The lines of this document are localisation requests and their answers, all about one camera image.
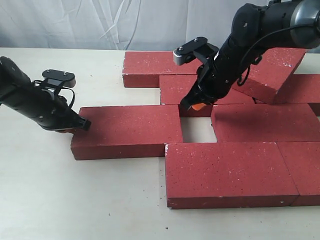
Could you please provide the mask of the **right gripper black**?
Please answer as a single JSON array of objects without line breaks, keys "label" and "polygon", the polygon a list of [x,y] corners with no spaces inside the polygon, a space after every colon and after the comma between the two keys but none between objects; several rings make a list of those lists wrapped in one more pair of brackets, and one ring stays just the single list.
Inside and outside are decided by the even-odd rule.
[{"label": "right gripper black", "polygon": [[210,60],[209,69],[197,79],[193,92],[180,101],[186,110],[200,111],[224,98],[232,85],[244,85],[249,77],[251,63],[246,60],[249,47],[223,45]]}]

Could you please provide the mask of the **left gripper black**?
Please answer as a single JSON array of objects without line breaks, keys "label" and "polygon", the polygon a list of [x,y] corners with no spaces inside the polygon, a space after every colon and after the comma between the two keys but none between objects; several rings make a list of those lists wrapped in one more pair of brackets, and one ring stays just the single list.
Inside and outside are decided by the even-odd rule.
[{"label": "left gripper black", "polygon": [[91,121],[79,116],[62,96],[56,96],[34,83],[2,88],[2,104],[36,122],[41,128],[58,133],[88,131]]}]

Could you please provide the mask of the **right robot arm dark grey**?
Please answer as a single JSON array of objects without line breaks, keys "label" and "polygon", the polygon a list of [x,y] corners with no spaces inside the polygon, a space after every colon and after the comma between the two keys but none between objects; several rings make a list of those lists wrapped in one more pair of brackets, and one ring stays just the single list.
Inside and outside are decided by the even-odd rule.
[{"label": "right robot arm dark grey", "polygon": [[274,48],[310,50],[320,45],[318,0],[271,0],[268,5],[246,3],[234,15],[231,33],[221,47],[203,36],[177,47],[173,60],[181,66],[198,59],[196,80],[180,104],[198,111],[224,98],[233,84],[243,86],[251,65]]}]

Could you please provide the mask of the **left robot arm dark grey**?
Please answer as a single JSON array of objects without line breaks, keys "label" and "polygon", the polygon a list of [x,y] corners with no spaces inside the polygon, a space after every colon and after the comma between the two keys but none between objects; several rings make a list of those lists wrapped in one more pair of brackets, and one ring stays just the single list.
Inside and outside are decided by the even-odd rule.
[{"label": "left robot arm dark grey", "polygon": [[0,58],[0,103],[37,123],[42,129],[73,133],[87,131],[91,122],[73,111],[70,103],[60,95],[76,85],[74,73],[46,69],[43,80],[32,81],[10,58]]}]

